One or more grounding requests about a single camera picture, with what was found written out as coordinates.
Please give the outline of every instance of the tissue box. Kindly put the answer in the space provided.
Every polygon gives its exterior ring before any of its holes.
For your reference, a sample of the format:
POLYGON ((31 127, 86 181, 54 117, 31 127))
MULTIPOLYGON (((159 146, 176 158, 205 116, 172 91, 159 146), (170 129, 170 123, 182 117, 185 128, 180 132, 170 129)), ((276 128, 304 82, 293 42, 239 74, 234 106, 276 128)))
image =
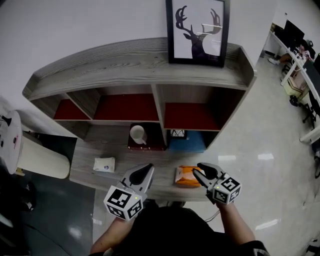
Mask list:
POLYGON ((93 169, 99 172, 114 173, 115 162, 116 162, 116 159, 114 157, 95 158, 93 169))

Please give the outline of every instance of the white cup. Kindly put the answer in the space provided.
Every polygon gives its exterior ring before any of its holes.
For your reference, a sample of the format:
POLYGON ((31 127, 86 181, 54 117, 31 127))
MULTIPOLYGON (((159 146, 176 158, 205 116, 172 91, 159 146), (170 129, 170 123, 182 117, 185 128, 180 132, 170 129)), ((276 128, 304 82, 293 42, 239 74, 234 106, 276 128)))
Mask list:
POLYGON ((130 136, 137 144, 147 144, 147 134, 145 129, 140 125, 135 125, 131 128, 130 136))

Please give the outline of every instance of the red shelf panel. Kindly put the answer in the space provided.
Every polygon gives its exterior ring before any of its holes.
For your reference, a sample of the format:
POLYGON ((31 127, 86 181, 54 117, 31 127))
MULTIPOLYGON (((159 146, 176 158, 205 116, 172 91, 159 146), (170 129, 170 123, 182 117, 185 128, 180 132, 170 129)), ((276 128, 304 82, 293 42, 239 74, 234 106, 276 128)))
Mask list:
POLYGON ((55 112, 54 120, 90 120, 70 99, 63 99, 55 112))
POLYGON ((159 121, 154 96, 152 94, 101 96, 93 119, 159 121))
POLYGON ((164 128, 220 131, 211 108, 200 103, 166 103, 164 128))

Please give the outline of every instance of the black frame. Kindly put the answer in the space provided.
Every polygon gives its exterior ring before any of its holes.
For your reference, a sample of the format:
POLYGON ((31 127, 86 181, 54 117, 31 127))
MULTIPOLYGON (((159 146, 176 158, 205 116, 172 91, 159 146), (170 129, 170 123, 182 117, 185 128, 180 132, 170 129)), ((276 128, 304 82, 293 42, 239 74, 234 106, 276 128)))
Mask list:
POLYGON ((175 41, 174 41, 174 20, 173 20, 173 1, 166 0, 166 25, 168 34, 168 59, 169 63, 177 64, 196 64, 196 65, 208 65, 216 67, 224 67, 228 35, 229 35, 229 19, 230 19, 230 0, 213 0, 224 2, 223 10, 223 28, 222 28, 222 39, 221 39, 221 51, 218 60, 213 59, 192 59, 192 58, 175 58, 175 41))

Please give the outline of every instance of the picture frame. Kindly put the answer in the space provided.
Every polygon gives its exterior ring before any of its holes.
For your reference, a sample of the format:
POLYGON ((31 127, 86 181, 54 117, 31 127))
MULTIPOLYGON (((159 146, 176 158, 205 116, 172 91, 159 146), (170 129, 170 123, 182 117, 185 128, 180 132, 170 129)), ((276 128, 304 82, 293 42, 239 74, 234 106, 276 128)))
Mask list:
POLYGON ((230 0, 166 0, 169 63, 223 67, 229 19, 230 0))

